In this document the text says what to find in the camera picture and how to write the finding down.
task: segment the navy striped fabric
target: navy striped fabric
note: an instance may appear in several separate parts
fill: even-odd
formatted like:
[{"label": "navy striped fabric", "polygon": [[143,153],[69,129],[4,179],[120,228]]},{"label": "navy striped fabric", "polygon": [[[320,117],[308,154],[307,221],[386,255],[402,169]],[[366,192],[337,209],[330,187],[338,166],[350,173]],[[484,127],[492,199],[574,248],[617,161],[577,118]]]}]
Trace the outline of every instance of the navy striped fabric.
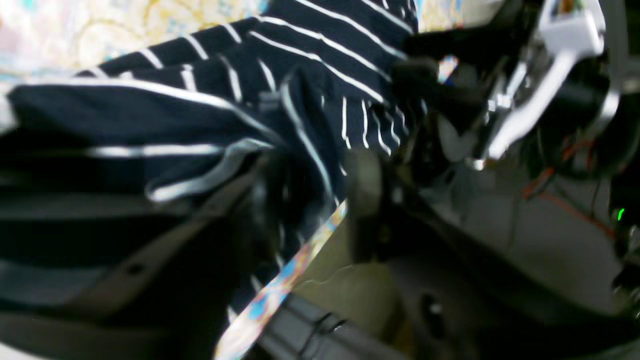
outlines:
[{"label": "navy striped fabric", "polygon": [[307,221],[283,228],[278,264],[247,276],[230,308],[238,313],[326,220],[318,209],[344,199],[344,153],[390,154],[406,139],[412,124],[391,92],[390,67],[406,58],[401,44],[417,29],[415,11],[413,0],[273,0],[260,16],[72,79],[18,86],[8,98],[20,130],[0,152],[88,163],[98,169],[83,175],[93,190],[164,201],[210,192],[249,153],[287,151],[313,195]]}]

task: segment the striped shirt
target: striped shirt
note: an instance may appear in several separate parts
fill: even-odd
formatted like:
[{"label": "striped shirt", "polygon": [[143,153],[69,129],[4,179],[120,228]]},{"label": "striped shirt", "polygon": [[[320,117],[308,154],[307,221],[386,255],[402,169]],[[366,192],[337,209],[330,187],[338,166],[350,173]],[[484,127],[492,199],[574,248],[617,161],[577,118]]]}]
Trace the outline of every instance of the striped shirt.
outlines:
[{"label": "striped shirt", "polygon": [[[412,127],[413,117],[400,109],[422,111],[399,104],[390,86],[391,65],[406,58],[403,40],[417,29],[415,13],[412,0],[273,0],[260,16],[151,46],[74,78],[17,86],[8,101],[20,131],[0,140],[0,152],[48,154],[71,177],[83,164],[93,170],[83,176],[94,189],[144,192],[162,202],[209,193],[247,155],[279,148],[303,169],[312,202],[335,209],[345,197],[344,153],[365,147],[390,155]],[[231,315],[325,220],[317,208],[305,207],[302,224],[283,226],[277,263],[246,276]],[[0,215],[0,229],[7,226],[13,224]],[[136,239],[122,234],[121,242],[139,245],[164,227],[147,229],[132,233]],[[11,269],[30,279],[44,276],[42,263],[55,263],[58,277],[76,280],[60,302],[135,249],[113,245],[113,256],[94,260],[79,250],[83,261],[67,266],[51,258],[70,261],[68,251],[54,248],[83,248],[80,241],[55,236],[60,244],[53,247],[28,232],[12,228],[18,240],[0,241],[0,274]],[[38,254],[15,255],[25,249]],[[0,276],[0,306],[53,301],[26,301],[29,295],[16,288]]]}]

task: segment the clothing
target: clothing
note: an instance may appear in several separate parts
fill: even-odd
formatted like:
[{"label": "clothing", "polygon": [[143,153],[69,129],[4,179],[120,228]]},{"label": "clothing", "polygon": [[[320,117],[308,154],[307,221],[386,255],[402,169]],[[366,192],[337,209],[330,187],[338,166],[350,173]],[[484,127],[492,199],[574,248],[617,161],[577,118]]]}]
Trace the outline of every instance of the clothing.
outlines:
[{"label": "clothing", "polygon": [[[421,110],[398,103],[389,71],[406,58],[400,49],[417,29],[415,12],[412,0],[274,0],[261,16],[76,78],[17,86],[7,99],[19,129],[0,138],[0,153],[46,157],[47,166],[32,168],[35,176],[55,169],[69,181],[81,177],[79,191],[144,192],[158,202],[210,193],[252,152],[276,147],[290,154],[311,194],[301,209],[305,221],[283,228],[278,264],[247,276],[232,304],[238,313],[325,220],[318,209],[344,200],[344,153],[367,147],[391,154],[406,139],[412,117],[401,108]],[[74,257],[69,249],[82,247],[80,230],[56,237],[54,247],[0,216],[0,229],[10,227],[16,239],[0,242],[0,274],[3,267],[12,269],[7,274],[33,273],[17,266],[71,268],[90,281],[170,225],[151,222],[116,245],[101,243],[109,256],[83,247]],[[7,298],[2,278],[0,306],[20,307],[25,295]],[[47,301],[29,306],[51,306]]]}]

